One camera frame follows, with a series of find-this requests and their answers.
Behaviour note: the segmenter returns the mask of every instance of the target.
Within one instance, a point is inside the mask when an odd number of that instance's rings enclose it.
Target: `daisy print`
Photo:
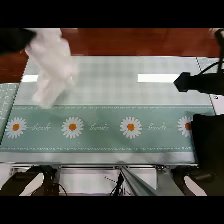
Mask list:
[[[182,132],[182,135],[185,137],[190,137],[191,133],[191,121],[192,119],[190,117],[182,117],[178,121],[178,130]]]
[[[78,117],[69,117],[65,122],[63,122],[61,131],[64,132],[63,135],[65,135],[66,138],[71,139],[81,135],[83,127],[84,125],[81,119]]]
[[[27,125],[25,119],[21,117],[15,117],[10,122],[8,122],[5,131],[8,138],[13,139],[22,135],[26,128]]]
[[[123,119],[120,127],[120,131],[123,132],[123,135],[130,139],[139,136],[141,134],[140,131],[142,130],[140,121],[134,117],[126,117]]]

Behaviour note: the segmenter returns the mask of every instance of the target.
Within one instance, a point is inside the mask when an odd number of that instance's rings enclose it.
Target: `orange flower center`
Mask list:
[[[129,131],[134,131],[135,130],[135,126],[133,124],[128,124],[128,130]]]
[[[12,130],[13,130],[13,131],[18,131],[18,130],[19,130],[19,124],[14,124],[14,125],[12,126]]]
[[[191,123],[186,123],[185,128],[190,131],[191,130]]]
[[[69,125],[69,129],[70,129],[71,131],[74,131],[74,130],[76,129],[76,124],[70,124],[70,125]]]

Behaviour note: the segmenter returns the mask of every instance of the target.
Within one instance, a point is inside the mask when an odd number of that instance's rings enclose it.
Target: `brown floor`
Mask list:
[[[218,57],[209,28],[62,28],[73,55]],[[0,83],[19,82],[28,56],[0,58]]]

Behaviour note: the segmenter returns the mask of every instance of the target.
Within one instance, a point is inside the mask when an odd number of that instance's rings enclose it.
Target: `flower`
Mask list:
[[[140,121],[134,117],[123,119],[120,127],[120,131],[123,131],[123,135],[126,135],[126,138],[135,138],[141,134],[140,130],[142,130]]]
[[[27,128],[25,119],[15,117],[10,122],[8,122],[6,126],[6,135],[8,138],[17,138],[18,136],[23,134]]]
[[[83,130],[83,121],[79,119],[78,117],[69,117],[69,119],[66,119],[65,122],[63,122],[62,130],[64,132],[63,135],[66,136],[66,138],[75,138],[82,134]]]
[[[191,132],[191,121],[192,119],[190,117],[182,117],[179,119],[177,127],[179,131],[182,131],[182,135],[185,135],[185,137],[190,137]]]

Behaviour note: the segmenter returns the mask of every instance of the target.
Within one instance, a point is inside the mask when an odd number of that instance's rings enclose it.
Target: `crumpled white cloth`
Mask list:
[[[68,42],[61,38],[60,28],[27,29],[37,35],[25,51],[40,68],[33,101],[42,108],[51,108],[64,90],[74,87],[77,65]]]

